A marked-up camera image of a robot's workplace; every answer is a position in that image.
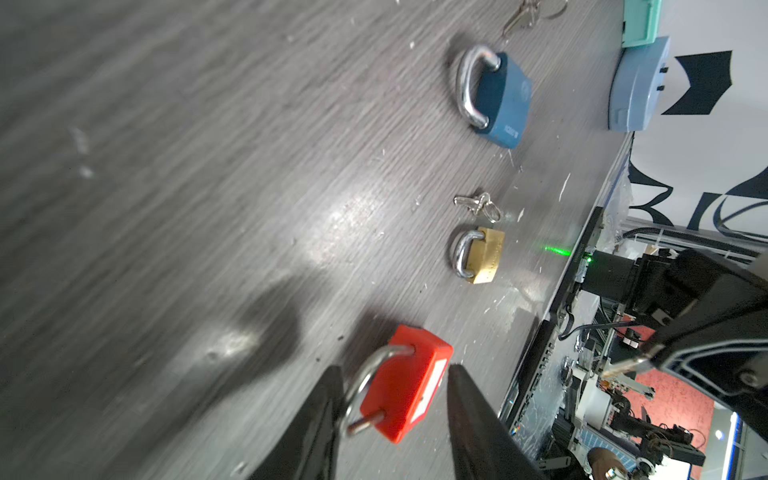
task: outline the teal container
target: teal container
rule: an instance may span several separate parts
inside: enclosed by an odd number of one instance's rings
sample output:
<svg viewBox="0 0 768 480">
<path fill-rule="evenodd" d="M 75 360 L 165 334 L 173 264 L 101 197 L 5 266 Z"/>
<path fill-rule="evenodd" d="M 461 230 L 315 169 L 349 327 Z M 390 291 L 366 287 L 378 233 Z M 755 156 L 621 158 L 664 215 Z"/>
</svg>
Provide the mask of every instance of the teal container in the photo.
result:
<svg viewBox="0 0 768 480">
<path fill-rule="evenodd" d="M 621 46 L 639 47 L 656 41 L 661 0 L 624 0 L 624 33 Z"/>
</svg>

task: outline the blue padlock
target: blue padlock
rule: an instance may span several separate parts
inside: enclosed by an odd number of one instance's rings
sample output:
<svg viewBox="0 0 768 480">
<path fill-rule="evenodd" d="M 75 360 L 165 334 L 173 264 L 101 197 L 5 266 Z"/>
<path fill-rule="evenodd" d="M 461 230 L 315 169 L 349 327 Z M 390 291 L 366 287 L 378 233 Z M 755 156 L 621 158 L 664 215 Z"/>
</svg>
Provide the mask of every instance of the blue padlock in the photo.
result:
<svg viewBox="0 0 768 480">
<path fill-rule="evenodd" d="M 472 103 L 471 75 L 478 61 L 485 69 Z M 504 148 L 515 148 L 522 139 L 533 84 L 506 53 L 494 53 L 487 45 L 475 45 L 462 57 L 456 76 L 456 101 L 462 116 L 481 137 Z"/>
</svg>

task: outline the fluorescent light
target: fluorescent light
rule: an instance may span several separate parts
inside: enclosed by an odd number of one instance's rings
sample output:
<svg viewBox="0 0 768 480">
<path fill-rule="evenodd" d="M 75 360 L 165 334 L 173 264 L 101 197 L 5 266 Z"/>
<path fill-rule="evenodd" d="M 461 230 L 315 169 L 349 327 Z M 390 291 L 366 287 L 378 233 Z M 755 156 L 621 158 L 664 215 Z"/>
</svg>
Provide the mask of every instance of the fluorescent light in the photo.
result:
<svg viewBox="0 0 768 480">
<path fill-rule="evenodd" d="M 733 454 L 733 437 L 736 436 L 736 423 L 739 416 L 736 412 L 730 415 L 730 430 L 728 430 L 728 445 L 725 447 L 725 460 L 723 460 L 723 480 L 728 480 L 730 474 L 730 457 Z"/>
</svg>

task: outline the padlock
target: padlock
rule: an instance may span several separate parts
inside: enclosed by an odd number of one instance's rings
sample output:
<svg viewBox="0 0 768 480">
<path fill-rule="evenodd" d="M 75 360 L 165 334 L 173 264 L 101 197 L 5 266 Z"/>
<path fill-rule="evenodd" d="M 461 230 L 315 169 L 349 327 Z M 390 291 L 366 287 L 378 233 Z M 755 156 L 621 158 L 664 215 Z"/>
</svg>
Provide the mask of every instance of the padlock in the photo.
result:
<svg viewBox="0 0 768 480">
<path fill-rule="evenodd" d="M 456 274 L 470 283 L 492 281 L 502 258 L 504 237 L 504 232 L 486 227 L 462 234 L 453 252 Z"/>
<path fill-rule="evenodd" d="M 471 76 L 475 63 L 483 60 L 475 103 Z M 522 139 L 533 84 L 506 53 L 494 53 L 487 45 L 475 45 L 462 57 L 456 75 L 456 101 L 462 116 L 475 131 L 504 148 L 515 148 Z"/>
<path fill-rule="evenodd" d="M 389 344 L 358 371 L 345 398 L 342 434 L 354 435 L 375 426 L 390 442 L 400 443 L 426 416 L 451 355 L 453 347 L 427 330 L 398 326 Z M 360 405 L 362 419 L 350 425 L 354 399 L 368 382 L 370 388 Z"/>
</svg>

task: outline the gold padlock body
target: gold padlock body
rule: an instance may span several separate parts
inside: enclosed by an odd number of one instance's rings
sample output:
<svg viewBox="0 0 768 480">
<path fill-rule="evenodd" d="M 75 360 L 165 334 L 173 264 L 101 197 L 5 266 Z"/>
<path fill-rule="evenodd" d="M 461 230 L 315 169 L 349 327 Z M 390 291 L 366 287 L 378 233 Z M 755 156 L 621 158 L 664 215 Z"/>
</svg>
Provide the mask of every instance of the gold padlock body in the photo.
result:
<svg viewBox="0 0 768 480">
<path fill-rule="evenodd" d="M 484 240 L 473 240 L 467 256 L 467 270 L 475 272 L 468 278 L 470 283 L 488 283 L 493 280 L 502 259 L 505 233 L 491 228 L 479 227 L 485 234 Z"/>
</svg>

